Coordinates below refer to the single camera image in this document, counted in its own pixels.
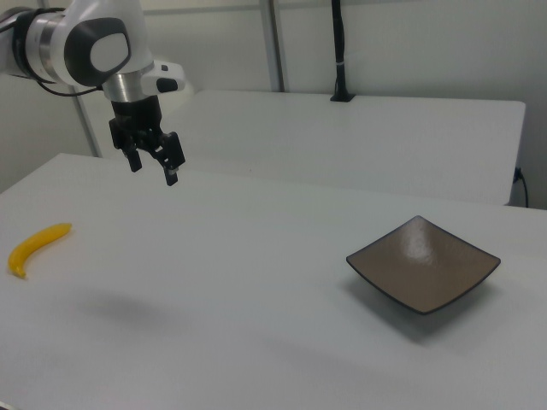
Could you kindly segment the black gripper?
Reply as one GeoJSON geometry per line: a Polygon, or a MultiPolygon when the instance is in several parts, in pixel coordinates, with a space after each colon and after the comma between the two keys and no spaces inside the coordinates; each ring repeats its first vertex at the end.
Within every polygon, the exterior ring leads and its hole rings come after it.
{"type": "Polygon", "coordinates": [[[115,117],[109,122],[113,144],[122,149],[131,171],[142,168],[138,149],[150,150],[150,155],[162,166],[167,186],[178,182],[179,167],[185,163],[179,135],[161,129],[162,110],[158,96],[135,102],[112,102],[115,117]]]}

